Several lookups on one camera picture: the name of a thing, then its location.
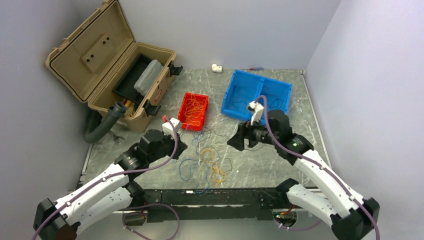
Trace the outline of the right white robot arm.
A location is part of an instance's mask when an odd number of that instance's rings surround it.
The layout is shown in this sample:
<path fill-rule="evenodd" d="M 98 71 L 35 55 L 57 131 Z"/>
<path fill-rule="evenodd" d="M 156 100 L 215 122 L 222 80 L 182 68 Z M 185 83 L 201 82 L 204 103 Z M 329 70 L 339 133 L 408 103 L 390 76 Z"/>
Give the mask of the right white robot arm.
<path fill-rule="evenodd" d="M 274 146 L 278 155 L 312 180 L 323 196 L 288 178 L 276 186 L 275 200 L 282 207 L 301 207 L 330 226 L 339 240 L 361 240 L 369 232 L 380 239 L 377 221 L 380 205 L 353 190 L 321 158 L 312 143 L 294 133 L 289 117 L 282 110 L 266 114 L 265 124 L 255 118 L 238 125 L 227 144 L 238 151 L 257 143 Z"/>

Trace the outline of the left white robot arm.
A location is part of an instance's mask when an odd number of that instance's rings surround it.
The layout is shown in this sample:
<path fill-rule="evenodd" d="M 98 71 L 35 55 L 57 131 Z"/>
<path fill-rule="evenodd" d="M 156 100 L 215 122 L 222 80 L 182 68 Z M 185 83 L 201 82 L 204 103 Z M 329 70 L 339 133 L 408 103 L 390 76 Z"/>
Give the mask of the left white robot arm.
<path fill-rule="evenodd" d="M 144 203 L 144 190 L 135 178 L 154 170 L 150 164 L 167 157 L 177 159 L 187 149 L 169 123 L 162 130 L 150 129 L 102 173 L 77 190 L 57 200 L 41 201 L 33 222 L 34 235 L 42 240 L 75 240 L 92 224 L 111 213 Z"/>

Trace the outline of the white pipe elbow fitting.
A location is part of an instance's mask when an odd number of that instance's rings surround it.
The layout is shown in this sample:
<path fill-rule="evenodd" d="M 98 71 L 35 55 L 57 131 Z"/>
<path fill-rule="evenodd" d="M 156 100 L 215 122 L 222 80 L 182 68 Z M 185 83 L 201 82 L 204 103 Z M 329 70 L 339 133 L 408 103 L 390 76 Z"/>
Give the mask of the white pipe elbow fitting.
<path fill-rule="evenodd" d="M 216 63 L 213 63 L 213 64 L 211 65 L 211 70 L 212 70 L 214 73 L 221 73 L 221 72 L 223 71 L 223 68 L 222 68 L 222 66 L 221 66 L 221 65 L 217 65 Z"/>

